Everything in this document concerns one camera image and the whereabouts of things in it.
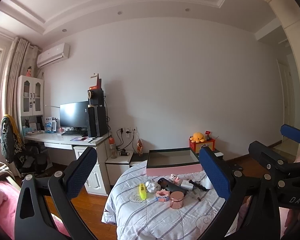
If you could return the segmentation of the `person's right hand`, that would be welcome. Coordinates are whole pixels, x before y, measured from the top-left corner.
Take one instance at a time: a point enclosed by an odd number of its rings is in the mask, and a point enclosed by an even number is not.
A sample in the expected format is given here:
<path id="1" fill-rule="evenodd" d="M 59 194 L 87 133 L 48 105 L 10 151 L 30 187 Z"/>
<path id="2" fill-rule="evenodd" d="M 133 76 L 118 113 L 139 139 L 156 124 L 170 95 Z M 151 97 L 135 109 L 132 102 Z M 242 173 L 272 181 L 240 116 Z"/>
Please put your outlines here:
<path id="1" fill-rule="evenodd" d="M 300 220 L 300 210 L 289 209 L 285 221 L 285 228 L 293 228 Z"/>

